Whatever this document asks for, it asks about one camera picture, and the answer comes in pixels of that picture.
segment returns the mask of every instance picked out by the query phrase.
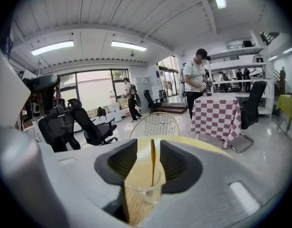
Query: glass wall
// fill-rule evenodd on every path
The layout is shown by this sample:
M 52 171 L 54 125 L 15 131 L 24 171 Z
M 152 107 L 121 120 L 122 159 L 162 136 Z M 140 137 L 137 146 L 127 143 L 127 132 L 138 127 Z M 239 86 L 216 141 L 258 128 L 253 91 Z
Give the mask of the glass wall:
M 107 69 L 61 75 L 60 94 L 66 102 L 77 98 L 89 116 L 96 116 L 97 109 L 102 107 L 111 112 L 111 102 L 117 101 L 120 109 L 128 107 L 123 78 L 129 77 L 127 69 Z

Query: yellow table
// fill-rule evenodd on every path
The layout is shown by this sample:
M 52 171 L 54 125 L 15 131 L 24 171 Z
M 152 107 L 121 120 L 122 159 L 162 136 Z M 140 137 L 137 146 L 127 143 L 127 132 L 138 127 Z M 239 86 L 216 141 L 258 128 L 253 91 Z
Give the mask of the yellow table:
M 138 139 L 137 155 L 144 156 L 144 158 L 142 159 L 143 161 L 151 161 L 151 139 L 155 141 L 155 146 L 156 146 L 155 163 L 158 166 L 161 173 L 161 179 L 160 179 L 161 184 L 164 184 L 166 182 L 165 172 L 164 172 L 162 164 L 160 163 L 160 148 L 157 148 L 157 146 L 160 145 L 161 140 L 170 140 L 174 142 L 188 144 L 196 148 L 216 152 L 216 153 L 223 154 L 231 158 L 230 155 L 228 155 L 221 149 L 200 140 L 191 139 L 191 138 L 182 137 L 182 136 L 157 135 L 157 136 L 141 137 Z M 132 167 L 128 176 L 133 175 L 133 174 L 136 174 L 134 172 L 134 166 Z M 128 212 L 129 212 L 129 224 L 132 226 L 136 226 L 151 213 L 151 211 L 155 207 L 155 204 L 146 203 L 126 185 L 125 185 L 125 195 L 126 195 Z
M 290 128 L 292 123 L 292 96 L 291 95 L 280 95 L 278 105 L 276 109 L 281 109 L 279 118 L 283 112 L 285 112 L 289 117 L 289 122 L 287 125 L 287 130 Z

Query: glass cup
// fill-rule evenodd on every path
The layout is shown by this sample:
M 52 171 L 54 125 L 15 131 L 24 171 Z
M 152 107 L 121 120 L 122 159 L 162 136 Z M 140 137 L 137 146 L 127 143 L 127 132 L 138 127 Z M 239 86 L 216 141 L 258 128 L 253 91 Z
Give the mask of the glass cup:
M 152 186 L 152 162 L 136 162 L 126 179 L 126 184 L 145 202 L 155 204 L 160 201 L 160 170 L 155 165 Z

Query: ceiling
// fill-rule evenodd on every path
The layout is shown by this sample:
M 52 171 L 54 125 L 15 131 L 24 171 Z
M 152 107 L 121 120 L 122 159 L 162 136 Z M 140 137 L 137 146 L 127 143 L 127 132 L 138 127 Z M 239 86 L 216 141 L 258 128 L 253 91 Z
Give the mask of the ceiling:
M 11 61 L 43 73 L 90 63 L 147 66 L 200 42 L 235 39 L 234 31 L 248 36 L 266 6 L 265 0 L 226 3 L 218 9 L 215 0 L 22 0 L 13 13 Z M 74 47 L 31 54 L 66 40 Z M 147 50 L 131 57 L 132 50 L 111 47 L 113 40 Z

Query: checkered tablecloth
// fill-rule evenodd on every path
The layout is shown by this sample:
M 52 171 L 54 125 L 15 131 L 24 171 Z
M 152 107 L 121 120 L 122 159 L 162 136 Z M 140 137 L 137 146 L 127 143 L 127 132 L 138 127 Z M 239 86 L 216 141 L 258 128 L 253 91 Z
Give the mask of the checkered tablecloth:
M 193 105 L 190 133 L 204 133 L 230 143 L 241 132 L 241 111 L 231 94 L 203 95 Z

